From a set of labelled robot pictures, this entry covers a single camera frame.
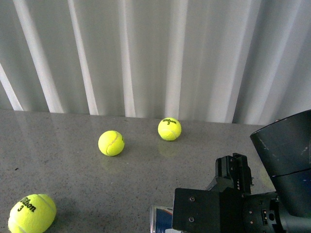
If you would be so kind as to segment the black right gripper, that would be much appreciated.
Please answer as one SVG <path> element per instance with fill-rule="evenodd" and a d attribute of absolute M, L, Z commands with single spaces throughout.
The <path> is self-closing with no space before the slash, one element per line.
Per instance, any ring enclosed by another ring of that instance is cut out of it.
<path fill-rule="evenodd" d="M 172 228 L 183 233 L 284 233 L 275 192 L 253 195 L 247 157 L 218 158 L 205 190 L 177 188 Z"/>

